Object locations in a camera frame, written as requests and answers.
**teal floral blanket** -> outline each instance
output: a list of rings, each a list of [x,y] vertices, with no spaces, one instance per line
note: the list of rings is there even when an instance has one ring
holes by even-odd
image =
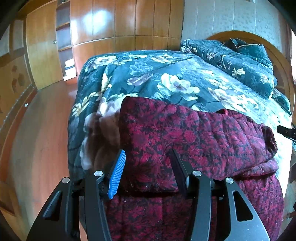
[[[81,179],[115,158],[120,147],[121,103],[126,96],[140,96],[196,111],[236,110],[271,127],[279,149],[277,176],[282,187],[286,186],[292,145],[277,134],[276,127],[290,127],[291,116],[274,99],[262,97],[237,79],[243,75],[245,71],[239,67],[234,75],[228,74],[194,53],[178,51],[133,51],[90,58],[81,70],[69,118],[70,177]]]
[[[274,89],[273,67],[264,46],[247,43],[238,46],[233,41],[235,39],[225,43],[230,49],[217,40],[187,39],[181,43],[181,49],[200,56],[262,97],[271,98]]]

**wooden bed frame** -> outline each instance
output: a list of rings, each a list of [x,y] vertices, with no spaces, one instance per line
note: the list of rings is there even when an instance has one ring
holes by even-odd
[[[291,113],[293,114],[294,111],[294,104],[295,104],[295,86],[293,83],[293,77],[292,77],[292,67],[290,63],[287,61],[287,59],[284,57],[284,55],[270,42],[265,40],[264,38],[261,38],[258,35],[244,32],[244,31],[226,31],[221,32],[218,34],[215,34],[211,37],[209,37],[209,40],[219,40],[221,42],[224,42],[228,39],[241,39],[248,44],[263,44],[267,54],[272,62],[272,65],[274,67],[274,76],[276,77],[278,81],[278,85],[276,88],[285,94],[287,98],[290,100],[291,105]]]

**wooden floor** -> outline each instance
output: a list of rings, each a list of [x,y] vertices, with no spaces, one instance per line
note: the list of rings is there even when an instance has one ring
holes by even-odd
[[[9,182],[27,231],[58,182],[69,175],[67,123],[76,93],[77,86],[64,81],[38,91],[16,134]]]

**floral pillow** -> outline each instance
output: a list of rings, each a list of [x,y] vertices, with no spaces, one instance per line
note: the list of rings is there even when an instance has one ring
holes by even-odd
[[[247,55],[251,59],[269,68],[273,68],[272,62],[270,61],[263,44],[247,44],[245,41],[240,39],[229,39],[224,44],[237,53]],[[275,76],[274,86],[277,86],[277,79]]]
[[[283,95],[276,88],[274,88],[272,98],[285,110],[285,112],[291,115],[290,102],[285,95]]]
[[[250,56],[233,51],[216,40],[187,39],[181,43],[181,51],[198,55],[262,97],[271,98],[274,89],[272,64],[264,65]]]

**metal screw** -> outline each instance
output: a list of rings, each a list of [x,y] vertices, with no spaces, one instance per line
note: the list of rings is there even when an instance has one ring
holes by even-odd
[[[196,177],[200,177],[202,175],[200,171],[193,171],[192,174]]]
[[[233,179],[230,178],[230,177],[226,178],[225,181],[226,181],[227,183],[229,183],[229,184],[232,184],[232,183],[234,182]]]
[[[70,181],[70,178],[68,178],[68,177],[64,177],[63,179],[62,179],[62,183],[68,183]]]
[[[102,172],[102,171],[96,171],[96,172],[94,172],[94,175],[95,175],[96,177],[100,177],[100,176],[103,175],[103,172]]]

